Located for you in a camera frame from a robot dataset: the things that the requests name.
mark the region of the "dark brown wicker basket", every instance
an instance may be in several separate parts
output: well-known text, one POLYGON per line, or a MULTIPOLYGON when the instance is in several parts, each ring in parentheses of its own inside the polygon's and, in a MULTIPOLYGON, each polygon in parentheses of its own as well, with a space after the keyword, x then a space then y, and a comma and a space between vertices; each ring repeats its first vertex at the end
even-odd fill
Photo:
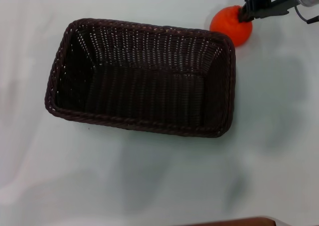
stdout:
POLYGON ((45 106, 66 120, 219 137, 234 90, 235 49, 223 34, 82 19, 64 33, 45 106))

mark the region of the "robotic arm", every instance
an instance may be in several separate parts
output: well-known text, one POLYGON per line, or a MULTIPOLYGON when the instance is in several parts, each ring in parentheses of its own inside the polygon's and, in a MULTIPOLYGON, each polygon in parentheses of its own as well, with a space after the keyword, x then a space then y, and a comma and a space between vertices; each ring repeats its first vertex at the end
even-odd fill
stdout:
POLYGON ((305 19, 297 7, 300 4, 311 7, 319 4, 319 0, 245 0, 245 2, 239 11, 239 22, 251 22, 256 18, 286 15, 291 8, 295 8, 298 16, 307 24, 319 22, 319 16, 305 19))

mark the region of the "wicker basket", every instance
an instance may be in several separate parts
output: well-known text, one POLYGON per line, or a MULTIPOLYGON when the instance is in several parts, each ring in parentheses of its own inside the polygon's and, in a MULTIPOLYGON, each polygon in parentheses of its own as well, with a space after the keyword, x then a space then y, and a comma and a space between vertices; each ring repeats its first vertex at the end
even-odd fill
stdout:
POLYGON ((234 110, 235 50, 220 33, 82 19, 66 29, 45 96, 66 120, 219 137, 234 110))

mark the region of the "orange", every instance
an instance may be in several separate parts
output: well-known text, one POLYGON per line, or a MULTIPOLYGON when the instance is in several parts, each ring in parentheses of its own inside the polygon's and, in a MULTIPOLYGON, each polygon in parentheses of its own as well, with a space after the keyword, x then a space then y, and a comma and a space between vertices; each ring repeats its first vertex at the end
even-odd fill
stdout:
POLYGON ((210 31, 228 35, 235 47, 244 44, 253 31, 252 22, 239 22, 238 13, 240 8, 240 6, 232 6, 222 9, 215 15, 209 28, 210 31))

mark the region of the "rectangular basket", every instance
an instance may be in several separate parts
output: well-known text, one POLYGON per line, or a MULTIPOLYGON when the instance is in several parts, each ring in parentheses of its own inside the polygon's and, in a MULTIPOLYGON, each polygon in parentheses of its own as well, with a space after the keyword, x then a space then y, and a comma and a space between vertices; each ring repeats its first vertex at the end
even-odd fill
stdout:
POLYGON ((71 121, 220 137, 234 90, 235 49, 223 34, 81 19, 64 33, 45 107, 71 121))

